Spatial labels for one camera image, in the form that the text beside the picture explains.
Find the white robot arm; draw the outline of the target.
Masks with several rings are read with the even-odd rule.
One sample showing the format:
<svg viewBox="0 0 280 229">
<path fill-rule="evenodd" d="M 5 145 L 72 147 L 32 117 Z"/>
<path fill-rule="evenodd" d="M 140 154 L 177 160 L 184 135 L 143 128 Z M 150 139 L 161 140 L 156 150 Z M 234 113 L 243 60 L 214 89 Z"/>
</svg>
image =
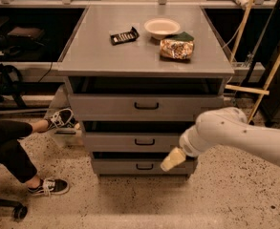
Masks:
<svg viewBox="0 0 280 229">
<path fill-rule="evenodd" d="M 179 145 L 163 160 L 161 168 L 168 172 L 188 156 L 198 157 L 216 145 L 238 148 L 280 167 L 280 129 L 249 125 L 242 110 L 226 107 L 200 114 L 180 136 Z"/>
</svg>

